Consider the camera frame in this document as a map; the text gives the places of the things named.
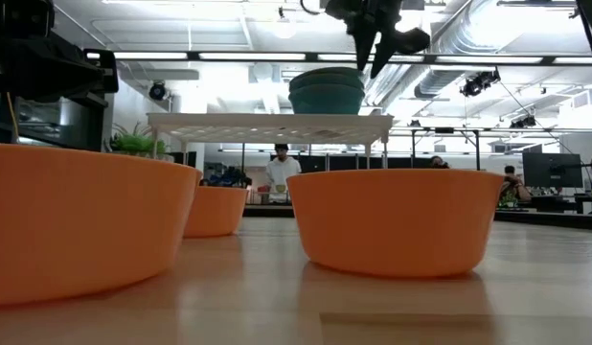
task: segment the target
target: ceiling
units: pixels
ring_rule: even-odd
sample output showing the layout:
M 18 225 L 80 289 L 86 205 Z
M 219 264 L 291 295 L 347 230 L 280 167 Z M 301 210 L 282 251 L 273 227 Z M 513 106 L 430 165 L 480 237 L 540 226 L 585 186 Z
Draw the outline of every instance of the ceiling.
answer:
M 403 27 L 420 26 L 433 37 L 460 9 L 465 0 L 449 0 L 426 6 L 425 11 L 402 11 Z M 55 0 L 57 32 L 84 47 L 104 47 L 114 51 L 259 51 L 259 52 L 352 52 L 353 42 L 344 25 L 324 14 L 311 16 L 294 0 L 250 0 L 237 2 L 187 0 Z M 314 0 L 306 1 L 315 7 Z M 287 19 L 279 20 L 278 8 Z M 515 9 L 493 18 L 495 26 L 482 28 L 478 35 L 494 38 L 507 25 L 519 26 L 518 34 L 498 53 L 513 55 L 587 55 L 589 47 L 578 19 L 569 19 L 569 10 Z M 223 104 L 225 111 L 265 109 L 267 88 L 251 79 L 252 63 L 210 62 L 129 62 L 121 66 L 122 78 L 145 92 L 152 80 L 167 80 L 176 92 L 192 87 L 203 89 L 206 97 Z M 313 63 L 284 63 L 275 68 L 297 75 L 328 66 Z M 459 126 L 464 122 L 508 124 L 525 112 L 521 105 L 534 107 L 541 119 L 555 119 L 559 108 L 592 85 L 590 67 L 502 67 L 502 86 L 494 85 L 482 95 L 465 99 L 459 92 L 465 72 L 432 100 L 414 100 L 407 89 L 394 97 L 391 92 L 404 82 L 407 66 L 388 66 L 376 83 L 367 82 L 367 105 L 381 106 L 402 122 L 412 118 L 428 126 Z M 273 88 L 279 107 L 289 108 L 283 79 Z

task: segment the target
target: ductwork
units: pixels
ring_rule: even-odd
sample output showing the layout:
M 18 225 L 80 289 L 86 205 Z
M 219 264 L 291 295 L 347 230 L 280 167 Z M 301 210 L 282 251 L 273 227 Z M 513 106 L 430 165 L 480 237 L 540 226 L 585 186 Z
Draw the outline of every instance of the ductwork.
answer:
M 458 16 L 453 18 L 446 31 L 432 43 L 431 54 L 494 54 L 507 46 L 523 30 L 519 23 L 508 23 L 511 19 L 506 9 L 496 6 L 496 0 L 472 0 Z M 424 65 L 414 65 L 404 74 L 397 89 L 386 101 L 396 97 L 417 97 L 432 99 L 450 83 L 460 78 L 465 71 L 435 71 Z M 414 82 L 419 82 L 413 92 Z

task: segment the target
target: white rack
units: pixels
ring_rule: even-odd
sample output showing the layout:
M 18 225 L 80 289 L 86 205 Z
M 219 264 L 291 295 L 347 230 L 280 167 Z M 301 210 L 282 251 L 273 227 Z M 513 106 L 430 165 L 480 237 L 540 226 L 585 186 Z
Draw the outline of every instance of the white rack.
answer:
M 155 143 L 166 133 L 184 144 L 363 144 L 370 157 L 372 143 L 380 140 L 385 167 L 393 122 L 392 116 L 374 115 L 148 114 Z

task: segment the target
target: white shirt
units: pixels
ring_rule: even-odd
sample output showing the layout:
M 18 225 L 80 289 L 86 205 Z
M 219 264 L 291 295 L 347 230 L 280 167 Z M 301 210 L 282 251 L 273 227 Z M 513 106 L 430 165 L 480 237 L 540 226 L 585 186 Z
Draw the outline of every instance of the white shirt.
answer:
M 301 172 L 300 163 L 292 157 L 288 156 L 283 162 L 279 158 L 270 161 L 266 165 L 266 175 L 270 181 L 270 201 L 287 202 L 287 179 Z M 277 186 L 285 186 L 280 194 Z

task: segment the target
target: table surface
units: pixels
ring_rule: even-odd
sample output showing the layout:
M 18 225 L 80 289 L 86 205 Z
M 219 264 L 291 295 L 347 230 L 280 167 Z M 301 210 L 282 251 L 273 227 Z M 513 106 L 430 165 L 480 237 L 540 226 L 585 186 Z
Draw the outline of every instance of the table surface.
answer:
M 592 232 L 495 222 L 473 274 L 388 280 L 309 263 L 294 219 L 246 218 L 142 284 L 0 309 L 11 344 L 592 344 Z

